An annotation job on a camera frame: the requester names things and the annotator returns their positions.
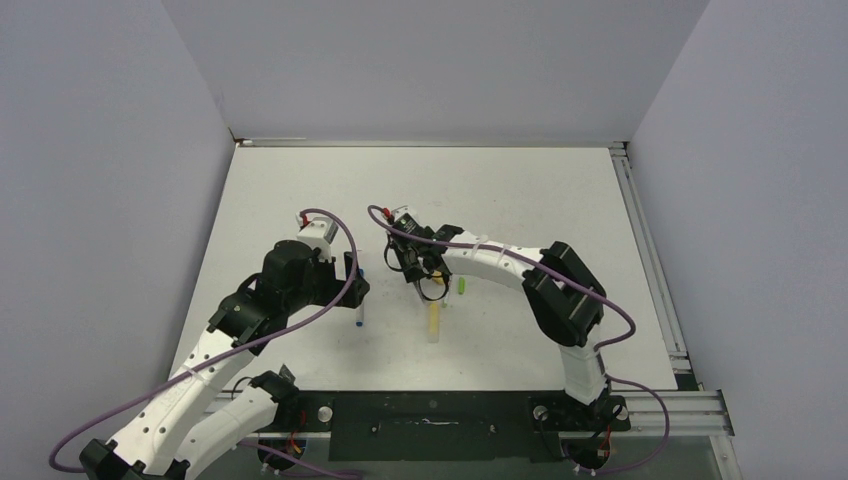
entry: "yellow object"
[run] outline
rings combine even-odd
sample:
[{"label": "yellow object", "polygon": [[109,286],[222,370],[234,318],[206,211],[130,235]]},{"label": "yellow object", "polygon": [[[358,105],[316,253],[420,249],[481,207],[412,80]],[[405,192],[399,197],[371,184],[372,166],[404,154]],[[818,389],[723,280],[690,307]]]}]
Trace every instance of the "yellow object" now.
[{"label": "yellow object", "polygon": [[427,307],[429,326],[427,329],[427,342],[439,342],[439,302],[432,302]]}]

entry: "robotic arm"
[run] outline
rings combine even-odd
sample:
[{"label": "robotic arm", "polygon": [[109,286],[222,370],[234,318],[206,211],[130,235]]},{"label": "robotic arm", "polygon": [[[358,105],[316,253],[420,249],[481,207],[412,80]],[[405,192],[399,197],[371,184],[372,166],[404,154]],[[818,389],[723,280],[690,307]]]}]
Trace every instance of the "robotic arm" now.
[{"label": "robotic arm", "polygon": [[[259,355],[264,344],[225,358],[212,366],[197,365],[217,355],[273,334],[307,305],[326,306],[341,292],[330,244],[338,225],[326,217],[301,226],[297,240],[278,242],[265,256],[262,272],[248,277],[226,297],[209,320],[197,345],[174,375],[184,381],[155,396],[108,442],[92,440],[80,454],[87,475],[97,480],[193,479],[213,460],[249,433],[271,423],[298,393],[285,367],[265,372],[227,407],[197,421],[227,382]],[[353,284],[337,304],[358,307],[370,287],[352,271],[352,255],[344,255]]]},{"label": "robotic arm", "polygon": [[[387,248],[394,251],[407,283],[432,278],[436,273],[449,285],[454,275],[483,278],[523,292],[536,323],[545,335],[559,344],[565,368],[565,393],[585,405],[594,402],[606,386],[600,354],[595,351],[603,318],[603,307],[587,296],[555,281],[548,274],[521,260],[505,256],[518,253],[539,262],[589,290],[605,296],[601,284],[568,245],[554,242],[548,248],[527,248],[489,241],[454,225],[436,231],[423,226],[409,207],[383,211],[389,225],[401,232],[439,242],[464,244],[469,248],[432,245],[389,232]],[[494,248],[479,248],[487,245]]]}]

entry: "white wall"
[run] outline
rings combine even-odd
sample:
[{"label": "white wall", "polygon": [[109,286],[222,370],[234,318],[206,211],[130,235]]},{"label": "white wall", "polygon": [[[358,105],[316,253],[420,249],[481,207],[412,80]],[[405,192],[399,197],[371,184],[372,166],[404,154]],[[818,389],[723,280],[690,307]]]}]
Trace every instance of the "white wall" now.
[{"label": "white wall", "polygon": [[712,0],[629,147],[746,478],[846,478],[848,3]]},{"label": "white wall", "polygon": [[159,2],[2,2],[0,476],[164,378],[232,149]]},{"label": "white wall", "polygon": [[237,136],[620,141],[707,0],[166,0]]}]

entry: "white arm segment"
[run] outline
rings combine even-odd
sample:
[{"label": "white arm segment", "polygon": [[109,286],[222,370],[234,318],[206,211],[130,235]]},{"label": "white arm segment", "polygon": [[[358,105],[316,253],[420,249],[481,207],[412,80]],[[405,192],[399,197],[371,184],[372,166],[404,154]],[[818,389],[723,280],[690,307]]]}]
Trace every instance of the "white arm segment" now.
[{"label": "white arm segment", "polygon": [[[232,350],[233,339],[220,330],[204,331],[194,350],[174,375],[218,354]],[[224,359],[153,397],[112,440],[118,442],[115,454],[128,465],[145,464],[144,473],[163,475],[180,443],[194,427],[212,399],[242,368],[253,360],[249,350]]]},{"label": "white arm segment", "polygon": [[261,388],[248,387],[227,406],[194,426],[177,450],[189,461],[185,480],[194,480],[239,440],[274,421],[277,404]]},{"label": "white arm segment", "polygon": [[[532,265],[501,254],[503,243],[485,241],[479,235],[463,232],[451,239],[454,243],[485,244],[496,247],[499,251],[473,251],[470,248],[448,248],[442,254],[442,260],[452,275],[465,275],[490,280],[506,287],[524,292],[524,272],[533,270]],[[507,250],[518,253],[531,260],[541,261],[542,253],[539,248],[507,246]],[[584,347],[564,347],[560,345],[562,365],[565,369],[565,393],[589,405],[601,394],[606,385],[606,378],[601,371],[599,353],[595,344],[599,340],[598,328],[589,332],[589,339]]]}]

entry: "blue marker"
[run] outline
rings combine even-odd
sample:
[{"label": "blue marker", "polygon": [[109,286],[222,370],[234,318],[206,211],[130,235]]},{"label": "blue marker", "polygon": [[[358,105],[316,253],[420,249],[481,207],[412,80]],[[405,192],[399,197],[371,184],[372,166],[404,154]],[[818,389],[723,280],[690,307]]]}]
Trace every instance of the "blue marker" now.
[{"label": "blue marker", "polygon": [[[359,269],[359,276],[365,278],[365,270]],[[359,307],[356,309],[356,326],[361,327],[365,324],[365,299],[362,299],[362,303],[359,304]]]}]

